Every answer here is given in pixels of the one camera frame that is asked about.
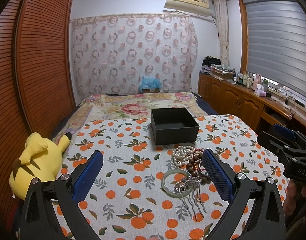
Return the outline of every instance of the louvered wardrobe door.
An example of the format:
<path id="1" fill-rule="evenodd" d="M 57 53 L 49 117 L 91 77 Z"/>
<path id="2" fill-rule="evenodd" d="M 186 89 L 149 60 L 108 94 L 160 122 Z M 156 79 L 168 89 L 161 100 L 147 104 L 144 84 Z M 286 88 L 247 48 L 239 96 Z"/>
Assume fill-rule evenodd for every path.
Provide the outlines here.
<path id="1" fill-rule="evenodd" d="M 48 137 L 74 107 L 68 59 L 72 0 L 25 0 L 16 34 L 20 94 L 33 131 Z"/>
<path id="2" fill-rule="evenodd" d="M 22 0 L 10 0 L 0 14 L 0 219 L 7 220 L 16 201 L 8 181 L 13 161 L 30 135 L 13 73 L 13 33 Z"/>

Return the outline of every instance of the sheer curtain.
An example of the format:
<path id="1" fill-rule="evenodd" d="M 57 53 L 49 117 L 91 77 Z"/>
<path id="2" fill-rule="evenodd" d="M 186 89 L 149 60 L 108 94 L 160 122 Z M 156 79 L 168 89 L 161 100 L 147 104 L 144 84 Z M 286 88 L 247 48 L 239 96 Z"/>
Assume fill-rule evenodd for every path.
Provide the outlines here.
<path id="1" fill-rule="evenodd" d="M 73 69 L 81 100 L 92 94 L 136 94 L 141 78 L 164 92 L 191 91 L 198 42 L 182 14 L 132 14 L 75 19 Z"/>
<path id="2" fill-rule="evenodd" d="M 219 43 L 221 46 L 221 63 L 230 64 L 228 56 L 228 14 L 226 0 L 214 0 Z"/>

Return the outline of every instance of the human hand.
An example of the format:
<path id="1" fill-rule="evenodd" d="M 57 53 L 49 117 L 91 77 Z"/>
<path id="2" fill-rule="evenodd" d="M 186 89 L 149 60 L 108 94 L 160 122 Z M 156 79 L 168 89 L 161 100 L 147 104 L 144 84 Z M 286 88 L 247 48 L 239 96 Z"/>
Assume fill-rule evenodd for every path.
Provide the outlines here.
<path id="1" fill-rule="evenodd" d="M 296 208 L 296 200 L 294 199 L 297 193 L 297 186 L 293 179 L 289 181 L 287 186 L 286 198 L 283 203 L 285 215 L 290 216 Z M 306 198 L 306 186 L 302 188 L 302 196 Z"/>

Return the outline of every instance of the black box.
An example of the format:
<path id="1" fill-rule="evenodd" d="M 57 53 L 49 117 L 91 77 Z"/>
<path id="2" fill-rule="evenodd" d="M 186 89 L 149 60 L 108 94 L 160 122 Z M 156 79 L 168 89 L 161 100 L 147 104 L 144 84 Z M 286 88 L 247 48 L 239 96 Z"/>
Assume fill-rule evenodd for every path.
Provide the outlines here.
<path id="1" fill-rule="evenodd" d="M 200 126 L 184 108 L 151 109 L 155 145 L 195 142 Z"/>

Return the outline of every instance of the air conditioner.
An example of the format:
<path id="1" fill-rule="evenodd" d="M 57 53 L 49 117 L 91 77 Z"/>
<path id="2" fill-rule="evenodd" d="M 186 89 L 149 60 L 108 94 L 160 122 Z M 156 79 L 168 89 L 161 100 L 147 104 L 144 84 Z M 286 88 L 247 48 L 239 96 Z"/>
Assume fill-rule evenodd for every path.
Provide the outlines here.
<path id="1" fill-rule="evenodd" d="M 210 16 L 212 13 L 208 8 L 208 0 L 166 0 L 164 7 L 205 17 Z"/>

